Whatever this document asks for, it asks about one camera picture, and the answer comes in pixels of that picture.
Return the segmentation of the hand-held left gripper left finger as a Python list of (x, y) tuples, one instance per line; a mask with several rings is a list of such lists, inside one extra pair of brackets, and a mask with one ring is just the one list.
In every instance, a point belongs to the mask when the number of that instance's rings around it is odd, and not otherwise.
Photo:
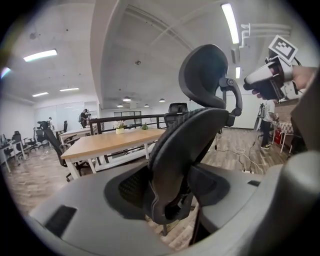
[(119, 183), (144, 167), (132, 163), (71, 181), (29, 213), (30, 229), (60, 256), (172, 254), (144, 218), (127, 218), (113, 208), (132, 212)]

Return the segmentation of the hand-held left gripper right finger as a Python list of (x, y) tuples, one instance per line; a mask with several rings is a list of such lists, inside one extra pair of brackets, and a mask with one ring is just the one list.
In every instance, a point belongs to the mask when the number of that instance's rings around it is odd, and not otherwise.
[(317, 256), (320, 253), (320, 154), (274, 166), (244, 207), (181, 256)]

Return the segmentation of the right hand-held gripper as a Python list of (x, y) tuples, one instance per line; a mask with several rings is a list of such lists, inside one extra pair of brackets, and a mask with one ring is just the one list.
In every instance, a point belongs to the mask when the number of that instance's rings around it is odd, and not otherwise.
[(258, 91), (266, 100), (295, 100), (299, 90), (293, 82), (293, 65), (298, 48), (280, 35), (268, 46), (265, 65), (244, 78), (246, 91)]

